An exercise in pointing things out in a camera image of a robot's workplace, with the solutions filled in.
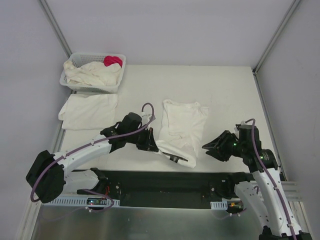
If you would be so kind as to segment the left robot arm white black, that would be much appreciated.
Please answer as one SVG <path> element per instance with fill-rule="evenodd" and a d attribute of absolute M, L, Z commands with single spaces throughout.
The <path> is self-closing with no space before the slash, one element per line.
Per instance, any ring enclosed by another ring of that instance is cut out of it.
<path fill-rule="evenodd" d="M 43 204 L 55 200 L 63 192 L 100 195 L 108 198 L 111 192 L 107 177 L 96 167 L 76 171 L 78 167 L 102 155 L 108 155 L 133 144 L 138 150 L 159 151 L 153 128 L 153 114 L 127 114 L 122 121 L 103 129 L 97 136 L 75 149 L 50 153 L 40 152 L 25 179 L 31 186 L 30 200 Z"/>

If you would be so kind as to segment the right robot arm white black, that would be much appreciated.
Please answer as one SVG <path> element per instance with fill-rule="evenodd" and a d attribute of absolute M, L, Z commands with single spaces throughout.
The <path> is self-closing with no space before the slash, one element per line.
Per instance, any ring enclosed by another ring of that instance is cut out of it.
<path fill-rule="evenodd" d="M 274 153 L 262 148 L 255 120 L 252 118 L 250 122 L 236 125 L 236 133 L 225 130 L 202 146 L 207 155 L 221 162 L 227 162 L 230 157 L 241 158 L 261 194 L 256 193 L 246 173 L 234 172 L 227 176 L 225 198 L 238 197 L 242 201 L 261 227 L 260 240 L 312 239 L 310 233 L 302 230 L 290 208 Z"/>

